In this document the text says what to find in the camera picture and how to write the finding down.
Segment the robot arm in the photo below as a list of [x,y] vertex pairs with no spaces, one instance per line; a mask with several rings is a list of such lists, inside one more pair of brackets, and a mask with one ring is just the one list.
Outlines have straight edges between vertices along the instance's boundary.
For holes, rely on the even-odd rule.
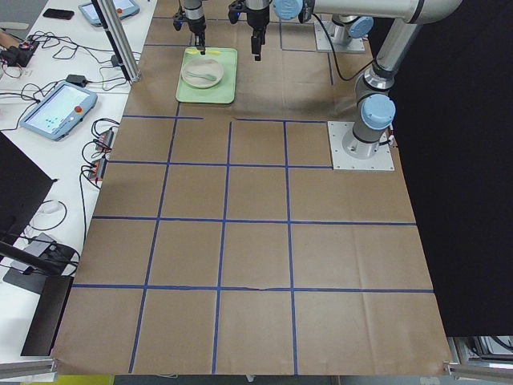
[[205,31],[206,20],[201,0],[183,0],[179,1],[179,8],[173,15],[173,26],[176,31],[180,31],[184,24],[188,25],[189,30],[194,34],[194,47],[201,55],[206,55]]
[[396,109],[388,92],[421,26],[444,19],[460,4],[460,1],[235,1],[228,7],[228,17],[235,23],[238,14],[247,15],[247,23],[253,28],[252,49],[257,61],[261,59],[270,8],[281,19],[298,18],[300,22],[308,21],[314,13],[394,20],[371,67],[356,83],[358,116],[352,131],[342,140],[349,156],[365,160],[377,153],[382,133],[394,119]]

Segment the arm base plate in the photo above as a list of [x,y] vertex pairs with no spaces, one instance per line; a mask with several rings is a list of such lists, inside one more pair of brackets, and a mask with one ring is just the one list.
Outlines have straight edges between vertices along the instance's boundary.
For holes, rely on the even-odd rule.
[[353,36],[351,32],[356,24],[357,22],[315,22],[313,25],[317,51],[331,52],[333,48],[336,53],[363,54],[366,49],[362,36]]
[[332,166],[338,171],[392,172],[395,170],[389,140],[383,132],[376,144],[353,136],[354,122],[328,121]]

